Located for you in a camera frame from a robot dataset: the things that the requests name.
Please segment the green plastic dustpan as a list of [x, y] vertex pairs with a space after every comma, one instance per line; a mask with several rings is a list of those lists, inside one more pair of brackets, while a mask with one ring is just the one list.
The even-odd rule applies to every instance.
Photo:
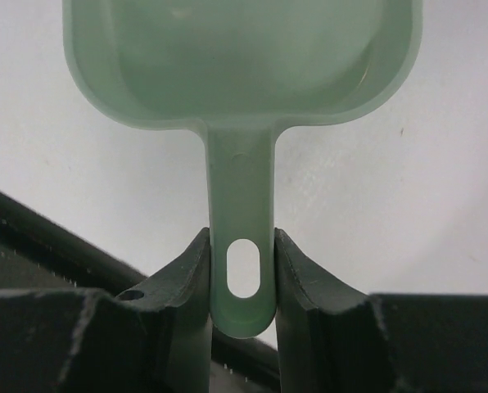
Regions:
[[300, 126], [357, 120], [416, 61], [420, 1], [64, 1], [71, 76], [107, 117], [206, 149], [210, 314], [234, 338], [276, 312], [274, 153]]

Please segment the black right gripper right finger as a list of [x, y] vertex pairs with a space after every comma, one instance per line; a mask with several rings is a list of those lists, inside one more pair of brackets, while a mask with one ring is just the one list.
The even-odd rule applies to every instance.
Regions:
[[372, 294], [275, 233], [284, 392], [488, 392], [488, 296]]

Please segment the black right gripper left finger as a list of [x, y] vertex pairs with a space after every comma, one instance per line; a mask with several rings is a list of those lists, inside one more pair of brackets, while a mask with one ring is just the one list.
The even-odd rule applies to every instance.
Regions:
[[118, 296], [0, 289], [0, 392], [206, 392], [210, 236]]

